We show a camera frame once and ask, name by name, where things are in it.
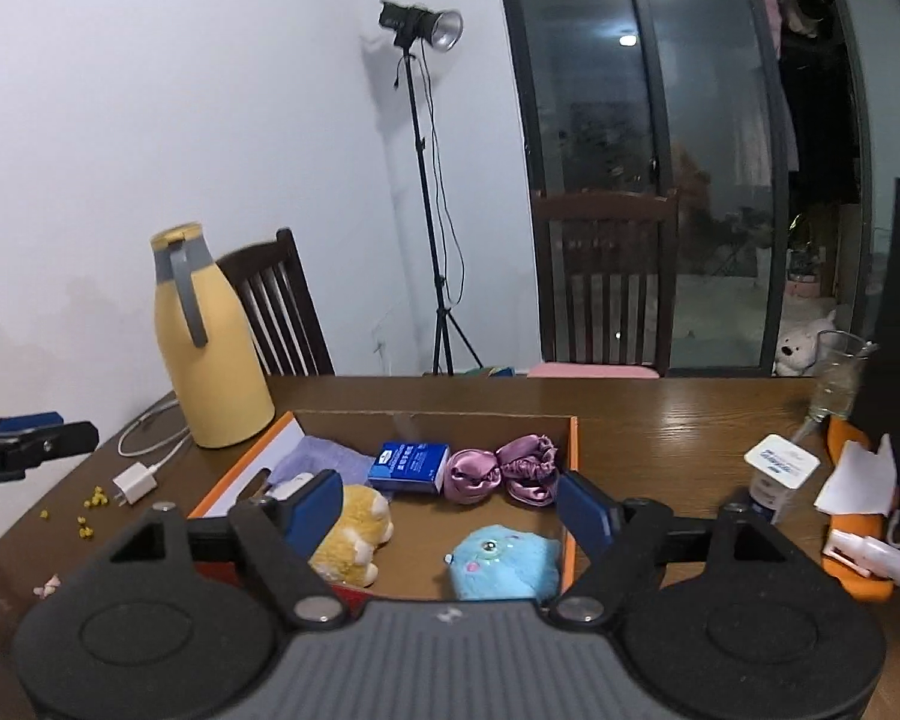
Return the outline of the pink fallen petal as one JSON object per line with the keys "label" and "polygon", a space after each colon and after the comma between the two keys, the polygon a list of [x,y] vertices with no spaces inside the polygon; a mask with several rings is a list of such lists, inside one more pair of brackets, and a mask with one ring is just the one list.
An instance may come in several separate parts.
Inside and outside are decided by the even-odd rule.
{"label": "pink fallen petal", "polygon": [[52,595],[59,589],[59,585],[61,585],[61,578],[57,575],[52,575],[52,577],[48,578],[45,583],[38,585],[38,587],[34,588],[34,595],[40,600],[46,598],[47,596]]}

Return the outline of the glass vase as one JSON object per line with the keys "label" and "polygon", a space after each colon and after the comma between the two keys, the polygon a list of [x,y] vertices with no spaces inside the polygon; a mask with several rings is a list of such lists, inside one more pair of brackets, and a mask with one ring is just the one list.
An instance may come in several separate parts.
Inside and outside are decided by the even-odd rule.
{"label": "glass vase", "polygon": [[850,416],[866,361],[877,349],[874,341],[844,330],[824,330],[818,335],[814,392],[805,421],[790,438],[793,444],[802,444],[828,419]]}

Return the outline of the dark wooden chair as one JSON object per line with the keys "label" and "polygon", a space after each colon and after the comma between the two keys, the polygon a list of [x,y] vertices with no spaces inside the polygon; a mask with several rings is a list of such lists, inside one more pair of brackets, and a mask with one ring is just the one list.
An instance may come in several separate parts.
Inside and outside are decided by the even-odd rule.
{"label": "dark wooden chair", "polygon": [[532,201],[549,379],[660,379],[670,369],[679,195],[559,193]]}

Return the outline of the blue tissue pack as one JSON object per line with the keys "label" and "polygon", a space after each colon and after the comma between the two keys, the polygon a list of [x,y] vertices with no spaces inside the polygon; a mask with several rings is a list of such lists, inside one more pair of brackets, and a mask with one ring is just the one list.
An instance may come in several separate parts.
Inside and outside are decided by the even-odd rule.
{"label": "blue tissue pack", "polygon": [[440,494],[450,445],[387,442],[367,472],[367,484],[380,493]]}

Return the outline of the white spray bottle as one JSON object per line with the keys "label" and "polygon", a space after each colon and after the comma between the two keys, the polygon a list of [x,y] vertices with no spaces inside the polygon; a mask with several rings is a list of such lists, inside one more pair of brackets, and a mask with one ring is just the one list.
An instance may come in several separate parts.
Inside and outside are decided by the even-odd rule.
{"label": "white spray bottle", "polygon": [[900,550],[881,539],[831,530],[823,556],[863,577],[891,580],[894,585],[900,585]]}

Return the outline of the purple satin scrunchie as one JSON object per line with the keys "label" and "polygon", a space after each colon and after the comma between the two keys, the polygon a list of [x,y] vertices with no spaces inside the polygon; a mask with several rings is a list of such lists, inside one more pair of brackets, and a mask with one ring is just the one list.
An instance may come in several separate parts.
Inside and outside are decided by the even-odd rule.
{"label": "purple satin scrunchie", "polygon": [[494,452],[463,449],[447,460],[442,491],[453,504],[476,505],[493,494],[500,483],[502,472]]}
{"label": "purple satin scrunchie", "polygon": [[557,447],[544,434],[526,434],[496,450],[505,491],[520,504],[546,507],[554,502],[559,470]]}

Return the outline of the yellow white plush toy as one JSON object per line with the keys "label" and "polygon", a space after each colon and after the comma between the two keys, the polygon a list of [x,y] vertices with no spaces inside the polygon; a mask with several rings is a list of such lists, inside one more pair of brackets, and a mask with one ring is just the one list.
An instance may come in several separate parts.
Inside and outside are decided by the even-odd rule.
{"label": "yellow white plush toy", "polygon": [[[281,484],[269,491],[261,507],[283,536]],[[328,583],[368,589],[379,575],[375,553],[390,541],[393,530],[388,499],[365,484],[349,484],[344,486],[343,510],[338,520],[308,558],[308,564]]]}

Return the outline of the yellow thermos jug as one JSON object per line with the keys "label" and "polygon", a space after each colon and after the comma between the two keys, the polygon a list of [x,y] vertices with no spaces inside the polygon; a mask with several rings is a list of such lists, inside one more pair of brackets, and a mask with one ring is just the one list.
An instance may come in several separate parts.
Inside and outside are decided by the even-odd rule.
{"label": "yellow thermos jug", "polygon": [[194,444],[242,444],[276,413],[242,303],[201,224],[157,232],[151,250],[155,338]]}

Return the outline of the small white blue carton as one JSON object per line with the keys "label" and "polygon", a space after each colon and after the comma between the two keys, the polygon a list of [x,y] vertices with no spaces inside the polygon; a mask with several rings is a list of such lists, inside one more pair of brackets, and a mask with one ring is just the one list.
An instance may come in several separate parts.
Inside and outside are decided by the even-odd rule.
{"label": "small white blue carton", "polygon": [[820,459],[792,440],[767,434],[746,452],[745,463],[751,468],[749,505],[775,525],[793,495],[818,470]]}

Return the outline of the yellow petal crumbs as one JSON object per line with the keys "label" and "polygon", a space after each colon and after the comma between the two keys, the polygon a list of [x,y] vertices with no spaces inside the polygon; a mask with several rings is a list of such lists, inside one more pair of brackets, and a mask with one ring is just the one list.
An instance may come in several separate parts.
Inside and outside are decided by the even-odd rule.
{"label": "yellow petal crumbs", "polygon": [[95,536],[94,517],[105,511],[112,496],[102,486],[87,488],[79,494],[65,494],[59,499],[45,499],[37,505],[37,517],[45,525],[55,525],[76,535],[80,541]]}

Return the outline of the white plush dog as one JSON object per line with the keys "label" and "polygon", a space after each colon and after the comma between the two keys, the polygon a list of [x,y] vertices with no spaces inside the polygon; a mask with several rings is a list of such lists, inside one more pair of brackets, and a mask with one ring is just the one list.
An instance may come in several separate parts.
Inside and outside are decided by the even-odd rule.
{"label": "white plush dog", "polygon": [[806,377],[820,357],[820,335],[834,330],[836,310],[819,319],[782,330],[775,349],[774,374],[777,377]]}

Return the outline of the red cardboard box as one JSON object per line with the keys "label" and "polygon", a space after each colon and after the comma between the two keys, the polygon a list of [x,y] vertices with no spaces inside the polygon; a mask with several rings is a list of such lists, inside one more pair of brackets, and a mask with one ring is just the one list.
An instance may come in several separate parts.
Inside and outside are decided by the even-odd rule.
{"label": "red cardboard box", "polygon": [[[414,411],[287,411],[248,449],[191,509],[194,517],[222,515],[254,476],[269,470],[305,436],[321,437],[361,454],[374,455],[387,442],[429,442],[461,449],[497,449],[526,434],[543,434],[557,447],[557,468],[578,466],[578,421],[573,416],[494,413],[414,413]],[[443,556],[471,532],[505,525],[536,532],[560,543],[560,586],[574,580],[577,543],[556,509],[521,504],[494,493],[476,505],[457,505],[436,493],[398,493],[391,499],[395,536],[377,551],[380,575],[370,591],[409,600],[443,600],[452,594]]]}

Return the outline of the lavender knitted cloth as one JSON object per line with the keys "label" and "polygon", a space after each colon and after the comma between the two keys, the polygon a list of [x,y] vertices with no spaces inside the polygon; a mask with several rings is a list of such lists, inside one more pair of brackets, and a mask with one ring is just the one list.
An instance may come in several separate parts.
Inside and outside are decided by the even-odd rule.
{"label": "lavender knitted cloth", "polygon": [[374,461],[372,455],[361,454],[333,440],[304,436],[283,460],[276,463],[269,473],[268,483],[279,486],[301,473],[316,475],[323,470],[331,470],[340,475],[344,486],[365,484]]}

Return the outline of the studio light on stand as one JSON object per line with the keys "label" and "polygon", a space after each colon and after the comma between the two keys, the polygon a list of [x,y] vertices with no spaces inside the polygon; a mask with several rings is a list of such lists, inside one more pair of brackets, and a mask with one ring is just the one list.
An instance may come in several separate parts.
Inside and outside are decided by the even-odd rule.
{"label": "studio light on stand", "polygon": [[437,54],[447,54],[457,47],[463,36],[463,16],[458,10],[431,10],[422,5],[400,5],[382,0],[379,27],[390,32],[393,46],[400,53],[395,86],[404,85],[411,114],[430,270],[436,293],[432,374],[453,376],[457,372],[453,340],[463,343],[464,351],[476,366],[481,367],[482,360],[457,317],[453,316],[453,309],[460,304],[466,288],[466,260],[448,206],[434,76],[427,52],[435,50]]}

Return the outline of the blue plush toy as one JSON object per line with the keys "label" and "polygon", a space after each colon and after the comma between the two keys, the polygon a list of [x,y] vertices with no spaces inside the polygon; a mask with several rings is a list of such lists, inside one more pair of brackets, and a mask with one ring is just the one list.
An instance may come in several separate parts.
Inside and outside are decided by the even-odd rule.
{"label": "blue plush toy", "polygon": [[487,525],[463,538],[445,564],[458,600],[546,603],[559,593],[561,559],[557,539]]}

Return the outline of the orange white object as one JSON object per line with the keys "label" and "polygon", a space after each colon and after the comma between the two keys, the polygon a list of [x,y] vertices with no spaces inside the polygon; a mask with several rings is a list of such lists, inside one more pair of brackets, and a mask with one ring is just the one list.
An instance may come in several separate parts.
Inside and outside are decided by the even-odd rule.
{"label": "orange white object", "polygon": [[[852,445],[855,445],[855,449],[850,454],[850,460],[857,472],[863,468],[864,461],[868,461],[870,465],[888,466],[888,461],[883,460],[880,450],[871,447],[870,439],[865,433],[845,419],[833,416],[826,429],[826,449],[832,465],[839,466],[844,458],[844,450]],[[829,519],[824,539],[829,539],[832,530],[883,539],[886,525],[888,514],[834,514]],[[821,556],[821,567],[826,574],[839,580],[849,595],[865,605],[881,605],[893,594],[894,583],[889,578],[882,578],[877,574],[860,574],[854,567],[827,554]]]}

